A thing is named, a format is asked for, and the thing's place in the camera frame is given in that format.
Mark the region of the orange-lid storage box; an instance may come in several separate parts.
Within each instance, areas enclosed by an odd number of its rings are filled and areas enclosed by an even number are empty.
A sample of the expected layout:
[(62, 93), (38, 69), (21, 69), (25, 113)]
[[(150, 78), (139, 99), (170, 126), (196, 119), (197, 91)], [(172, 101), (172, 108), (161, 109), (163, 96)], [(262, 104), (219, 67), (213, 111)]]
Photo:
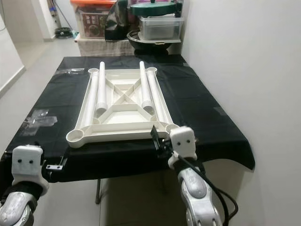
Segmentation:
[(107, 18), (116, 0), (70, 0), (82, 38), (104, 39)]

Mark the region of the white appliance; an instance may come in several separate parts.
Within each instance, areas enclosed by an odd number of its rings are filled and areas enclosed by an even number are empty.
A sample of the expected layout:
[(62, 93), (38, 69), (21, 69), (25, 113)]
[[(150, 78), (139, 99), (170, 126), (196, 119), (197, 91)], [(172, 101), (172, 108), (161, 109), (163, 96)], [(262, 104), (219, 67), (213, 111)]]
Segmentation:
[(77, 18), (70, 0), (53, 0), (57, 10), (57, 16), (62, 27), (70, 27), (71, 30), (77, 30)]

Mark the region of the black tablecloth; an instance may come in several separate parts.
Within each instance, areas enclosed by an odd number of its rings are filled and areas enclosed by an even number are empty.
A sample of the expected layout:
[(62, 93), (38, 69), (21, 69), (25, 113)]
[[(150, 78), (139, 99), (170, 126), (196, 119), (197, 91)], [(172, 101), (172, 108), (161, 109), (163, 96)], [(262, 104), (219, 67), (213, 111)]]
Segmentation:
[[(189, 126), (197, 138), (198, 159), (208, 166), (209, 161), (227, 159), (242, 166), (244, 171), (255, 168), (249, 140), (220, 104), (209, 93), (195, 71), (181, 55), (167, 56), (76, 56), (65, 57), (58, 70), (97, 67), (104, 62), (107, 69), (136, 69), (139, 62), (156, 67), (160, 88), (168, 110), (177, 125)], [(53, 75), (32, 106), (32, 111), (48, 109), (49, 116), (58, 122), (41, 127), (34, 136), (22, 136), (21, 126), (8, 143), (0, 160), (0, 191), (11, 185), (9, 153), (19, 145), (38, 143), (46, 159), (68, 160), (56, 182), (117, 178), (146, 174), (168, 169), (167, 159), (157, 157), (150, 140), (118, 141), (84, 145), (73, 149), (66, 134), (77, 123), (89, 75)]]

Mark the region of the clear plastic container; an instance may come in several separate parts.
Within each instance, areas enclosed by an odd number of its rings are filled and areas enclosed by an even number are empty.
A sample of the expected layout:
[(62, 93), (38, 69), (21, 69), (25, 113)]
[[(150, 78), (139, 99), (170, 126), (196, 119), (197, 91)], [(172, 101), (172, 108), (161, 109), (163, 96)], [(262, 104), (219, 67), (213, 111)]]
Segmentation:
[(142, 41), (180, 42), (182, 17), (142, 17), (138, 37)]

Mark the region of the patterned cloth covered stand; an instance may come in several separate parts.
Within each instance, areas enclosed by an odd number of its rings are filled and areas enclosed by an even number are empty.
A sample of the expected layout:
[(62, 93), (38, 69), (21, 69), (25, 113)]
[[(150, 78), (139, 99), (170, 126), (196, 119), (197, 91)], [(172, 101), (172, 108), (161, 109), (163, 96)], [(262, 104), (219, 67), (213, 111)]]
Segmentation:
[(83, 57), (132, 56), (134, 47), (127, 40), (75, 39)]

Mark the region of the black wok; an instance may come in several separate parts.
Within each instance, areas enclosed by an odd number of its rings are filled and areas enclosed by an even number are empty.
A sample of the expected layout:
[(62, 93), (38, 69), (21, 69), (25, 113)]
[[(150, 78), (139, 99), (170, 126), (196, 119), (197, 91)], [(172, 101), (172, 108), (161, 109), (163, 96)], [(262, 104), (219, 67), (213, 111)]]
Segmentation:
[(168, 48), (181, 40), (142, 40), (138, 37), (140, 30), (127, 33), (127, 40), (134, 48), (135, 55), (168, 55)]

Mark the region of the green pot lid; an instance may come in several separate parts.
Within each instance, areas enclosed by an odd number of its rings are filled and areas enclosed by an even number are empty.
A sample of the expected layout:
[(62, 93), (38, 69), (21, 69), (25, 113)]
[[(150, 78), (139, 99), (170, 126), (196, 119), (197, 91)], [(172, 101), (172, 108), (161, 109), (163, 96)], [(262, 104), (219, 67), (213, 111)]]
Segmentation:
[(130, 8), (135, 16), (162, 16), (175, 13), (178, 10), (178, 4), (174, 1), (150, 0), (149, 2), (133, 4)]

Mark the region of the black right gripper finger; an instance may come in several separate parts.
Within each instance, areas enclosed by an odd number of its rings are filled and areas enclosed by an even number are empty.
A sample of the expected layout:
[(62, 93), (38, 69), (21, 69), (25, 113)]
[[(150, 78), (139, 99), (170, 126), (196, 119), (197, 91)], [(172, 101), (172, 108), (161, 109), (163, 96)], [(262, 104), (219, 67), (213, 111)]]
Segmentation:
[(152, 136), (153, 146), (157, 152), (161, 152), (163, 150), (163, 139), (160, 138), (159, 133), (155, 125), (153, 125), (150, 134)]

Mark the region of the crumpled clear plastic wrap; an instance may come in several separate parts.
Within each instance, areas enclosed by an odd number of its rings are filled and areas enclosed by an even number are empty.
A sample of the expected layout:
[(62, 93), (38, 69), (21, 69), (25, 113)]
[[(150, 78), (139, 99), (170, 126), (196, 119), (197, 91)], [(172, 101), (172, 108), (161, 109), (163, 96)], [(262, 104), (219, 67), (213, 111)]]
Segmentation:
[(34, 136), (39, 127), (52, 127), (58, 122), (56, 116), (49, 116), (48, 109), (34, 110), (32, 114), (25, 119), (22, 136)]

